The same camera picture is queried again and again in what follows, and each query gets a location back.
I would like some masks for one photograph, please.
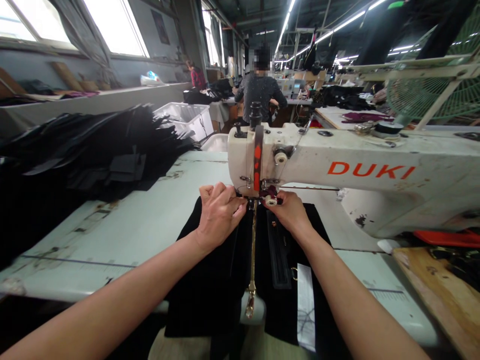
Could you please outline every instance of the hand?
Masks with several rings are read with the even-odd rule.
[[[281,224],[294,238],[298,240],[300,234],[313,230],[304,204],[296,193],[281,190],[276,197],[282,199],[283,203],[281,205],[267,206],[267,208],[276,215]]]
[[[211,252],[238,226],[247,212],[247,199],[237,197],[233,186],[218,182],[200,188],[201,217],[195,230],[201,249]]]

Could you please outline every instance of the white plastic bin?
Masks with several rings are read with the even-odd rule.
[[[169,119],[175,125],[176,131],[193,130],[195,135],[192,136],[192,139],[199,142],[214,132],[209,108],[208,105],[169,102],[157,109],[155,113],[167,113],[178,118],[178,121]]]
[[[229,135],[215,134],[202,145],[203,151],[210,152],[227,152],[229,150]]]

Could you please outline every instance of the window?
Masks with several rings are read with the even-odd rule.
[[[112,53],[149,57],[128,0],[84,0]]]
[[[6,0],[0,0],[0,36],[36,41]]]
[[[69,43],[59,13],[48,0],[13,0],[43,39]]]
[[[48,0],[0,0],[0,36],[75,49]]]
[[[205,25],[206,46],[208,48],[208,55],[210,57],[210,65],[215,65],[215,63],[217,63],[219,66],[222,66],[217,47],[215,46],[214,37],[212,36],[212,16],[210,15],[210,11],[207,11],[203,6],[202,13],[203,24]]]

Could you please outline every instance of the machine knob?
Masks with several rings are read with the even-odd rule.
[[[375,125],[375,131],[382,134],[397,135],[404,126],[397,122],[380,121]]]
[[[284,152],[277,152],[274,156],[275,164],[280,165],[285,163],[289,158]]]
[[[264,201],[267,206],[275,206],[278,204],[277,198],[271,195],[265,196]]]
[[[236,122],[236,123],[234,123],[233,125],[236,127],[236,134],[237,134],[237,135],[242,135],[242,130],[240,129],[240,127],[242,126],[242,124],[239,123],[239,122]]]

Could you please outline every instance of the forearm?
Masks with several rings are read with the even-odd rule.
[[[315,230],[309,228],[298,234],[298,243],[355,359],[428,358]]]
[[[187,235],[45,323],[0,359],[104,359],[207,253],[195,233]]]

